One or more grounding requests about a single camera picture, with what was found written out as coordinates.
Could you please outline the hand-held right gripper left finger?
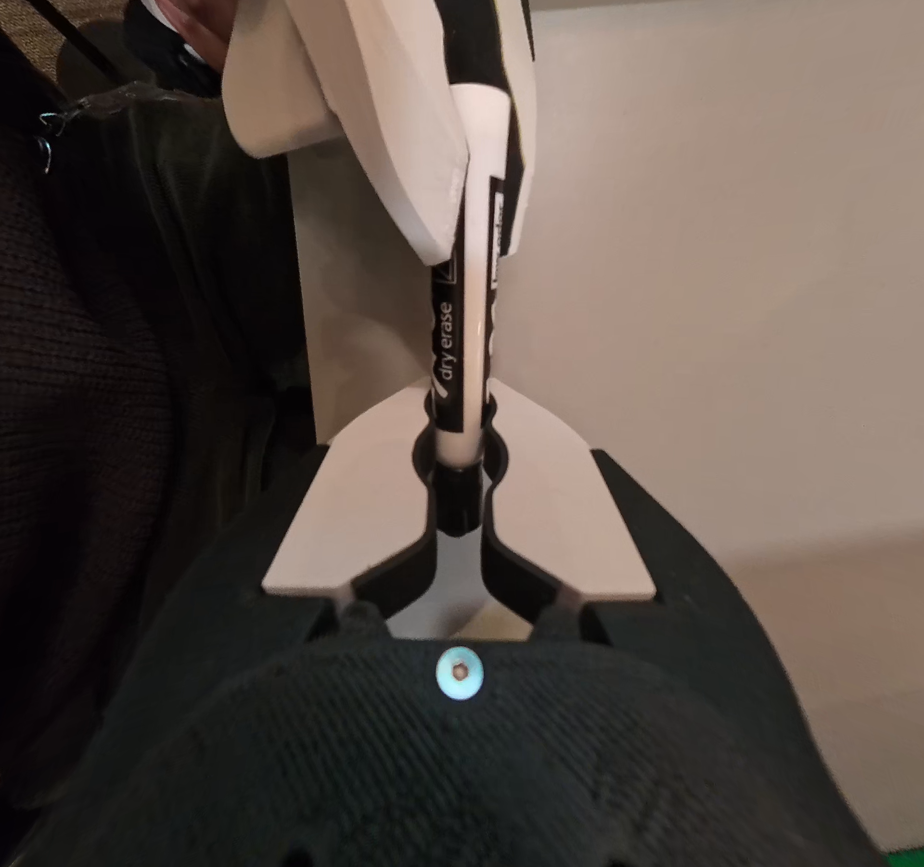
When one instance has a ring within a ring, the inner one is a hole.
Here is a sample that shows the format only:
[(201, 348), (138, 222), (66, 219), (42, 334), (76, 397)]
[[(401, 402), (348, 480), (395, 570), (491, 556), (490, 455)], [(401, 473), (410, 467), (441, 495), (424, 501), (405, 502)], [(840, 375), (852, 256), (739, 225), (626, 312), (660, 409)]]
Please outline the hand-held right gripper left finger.
[(433, 434), (422, 382), (330, 441), (262, 581), (271, 596), (355, 600), (390, 619), (436, 573)]

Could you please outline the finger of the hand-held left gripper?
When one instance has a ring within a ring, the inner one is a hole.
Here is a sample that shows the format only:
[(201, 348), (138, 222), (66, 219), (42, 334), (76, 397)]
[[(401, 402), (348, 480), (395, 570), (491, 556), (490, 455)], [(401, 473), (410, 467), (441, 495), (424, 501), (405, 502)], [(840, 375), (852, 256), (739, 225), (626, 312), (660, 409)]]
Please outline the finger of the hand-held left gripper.
[(222, 96), (250, 157), (343, 135), (422, 263), (449, 257), (468, 145), (434, 0), (238, 0)]
[(434, 0), (451, 85), (503, 90), (511, 100), (499, 256), (514, 255), (535, 172), (538, 99), (529, 0)]

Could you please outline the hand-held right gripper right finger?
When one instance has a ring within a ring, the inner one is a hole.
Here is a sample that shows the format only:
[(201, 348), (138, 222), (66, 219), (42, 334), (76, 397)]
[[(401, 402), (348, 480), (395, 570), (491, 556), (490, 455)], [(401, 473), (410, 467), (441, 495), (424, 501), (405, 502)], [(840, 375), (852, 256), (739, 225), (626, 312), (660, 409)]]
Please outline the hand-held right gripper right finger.
[(480, 570), (521, 619), (546, 607), (650, 602), (655, 584), (589, 444), (501, 382), (489, 384)]

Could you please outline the black dry erase marker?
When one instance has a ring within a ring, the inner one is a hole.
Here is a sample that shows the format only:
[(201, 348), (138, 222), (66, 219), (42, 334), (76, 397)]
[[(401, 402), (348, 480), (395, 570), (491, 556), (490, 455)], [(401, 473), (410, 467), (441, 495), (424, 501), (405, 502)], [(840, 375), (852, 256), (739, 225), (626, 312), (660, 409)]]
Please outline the black dry erase marker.
[(450, 89), (467, 140), (468, 167), (451, 257), (432, 274), (433, 486), (438, 529), (461, 537), (480, 525), (512, 102), (488, 85)]

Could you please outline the person's black sweater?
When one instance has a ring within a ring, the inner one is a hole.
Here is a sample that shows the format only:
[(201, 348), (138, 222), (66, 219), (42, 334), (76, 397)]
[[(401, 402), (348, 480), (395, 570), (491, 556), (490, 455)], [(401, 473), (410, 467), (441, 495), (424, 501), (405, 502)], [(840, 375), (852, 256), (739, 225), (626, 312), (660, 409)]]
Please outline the person's black sweater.
[(2, 36), (2, 807), (61, 792), (133, 627), (176, 453), (168, 372), (39, 146), (46, 79)]

